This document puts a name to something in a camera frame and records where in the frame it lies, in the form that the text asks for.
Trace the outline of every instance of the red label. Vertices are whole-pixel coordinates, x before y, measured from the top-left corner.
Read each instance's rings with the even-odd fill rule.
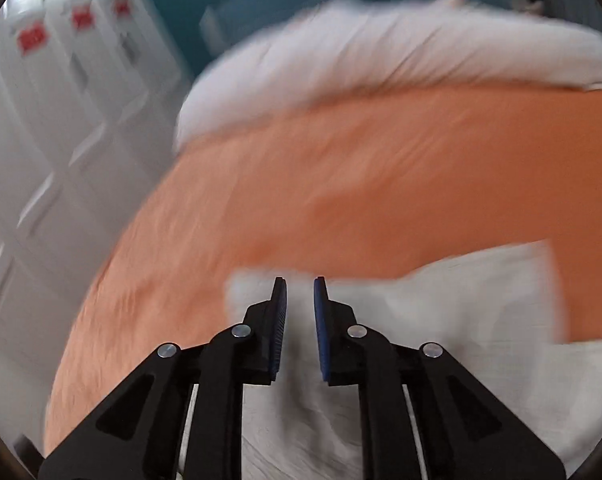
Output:
[[[72,24],[75,30],[86,30],[94,26],[94,15],[90,4],[74,7],[72,9]]]
[[[24,28],[17,37],[17,42],[24,54],[28,54],[46,44],[48,33],[43,22],[35,22],[30,28]]]
[[[127,18],[132,14],[130,10],[130,2],[128,0],[114,0],[112,10],[117,15],[117,18]]]

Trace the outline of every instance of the white blanket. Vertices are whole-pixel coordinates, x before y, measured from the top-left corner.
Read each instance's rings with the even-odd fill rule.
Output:
[[[280,275],[288,294],[281,370],[272,386],[245,388],[243,478],[362,478],[357,389],[321,380],[313,277]],[[275,276],[244,271],[231,279],[233,322],[270,297]],[[527,244],[448,258],[401,280],[329,281],[328,292],[393,343],[441,343],[570,473],[602,436],[602,341],[556,343],[553,280],[545,246]]]
[[[602,33],[453,2],[333,0],[206,69],[181,108],[175,146],[353,89],[486,81],[602,88]]]

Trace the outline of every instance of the metal screw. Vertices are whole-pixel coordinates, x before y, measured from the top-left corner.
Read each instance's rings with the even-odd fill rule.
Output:
[[[352,325],[348,327],[348,335],[359,339],[367,334],[367,328],[361,325]]]
[[[427,343],[423,346],[423,353],[432,358],[441,357],[443,355],[443,347],[436,343]]]
[[[232,327],[232,335],[235,337],[248,337],[252,329],[248,325],[235,325]]]
[[[172,357],[177,353],[177,347],[172,343],[166,343],[165,345],[159,346],[159,349],[156,351],[156,353],[159,354],[159,357]]]

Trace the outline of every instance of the white duvet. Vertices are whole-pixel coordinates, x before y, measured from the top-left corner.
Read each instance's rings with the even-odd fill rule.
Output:
[[[487,81],[602,88],[602,33],[455,0],[333,0],[206,69],[181,108],[175,146],[353,89]]]

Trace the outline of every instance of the white fabric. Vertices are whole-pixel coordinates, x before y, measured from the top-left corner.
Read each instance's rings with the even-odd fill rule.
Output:
[[[333,0],[207,68],[181,108],[175,146],[356,88],[484,81],[602,84],[602,33],[485,7]]]
[[[233,322],[287,281],[281,370],[246,386],[244,479],[362,478],[355,386],[321,380],[313,277],[239,272],[226,302]],[[438,341],[556,452],[568,472],[602,436],[602,341],[555,344],[561,300],[545,245],[441,260],[400,280],[328,282],[331,299],[396,344]]]

